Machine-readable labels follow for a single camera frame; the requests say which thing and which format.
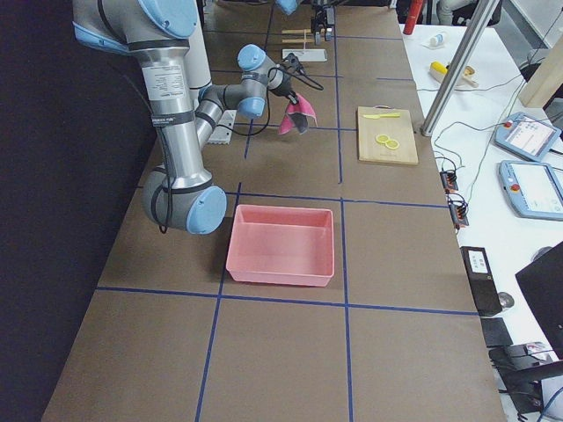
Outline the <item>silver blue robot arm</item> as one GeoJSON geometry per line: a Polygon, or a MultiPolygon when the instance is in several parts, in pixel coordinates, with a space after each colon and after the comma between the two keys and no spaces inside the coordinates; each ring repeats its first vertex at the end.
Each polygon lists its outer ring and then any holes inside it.
{"type": "Polygon", "coordinates": [[[285,66],[253,44],[238,53],[239,84],[212,84],[194,1],[75,1],[77,40],[139,62],[163,162],[143,188],[145,214],[162,231],[195,235],[221,224],[226,194],[205,169],[201,151],[227,110],[262,115],[267,94],[297,101],[285,66]]]}
{"type": "MultiPolygon", "coordinates": [[[[299,0],[275,0],[274,3],[286,15],[294,13],[303,3],[299,0]]],[[[335,33],[335,2],[329,0],[312,0],[309,4],[313,10],[311,16],[311,35],[318,45],[322,40],[331,41],[335,33]]]]}

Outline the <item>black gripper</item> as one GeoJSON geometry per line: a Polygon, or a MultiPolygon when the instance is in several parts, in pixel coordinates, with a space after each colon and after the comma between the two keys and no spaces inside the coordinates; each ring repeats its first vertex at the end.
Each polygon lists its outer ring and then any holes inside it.
{"type": "Polygon", "coordinates": [[[334,28],[333,1],[311,0],[311,8],[313,9],[311,30],[314,32],[314,43],[321,43],[322,30],[325,30],[325,40],[332,40],[334,28]]]}
{"type": "Polygon", "coordinates": [[[291,77],[284,75],[281,83],[275,88],[277,97],[286,98],[289,102],[297,102],[297,95],[292,88],[291,77]]]}

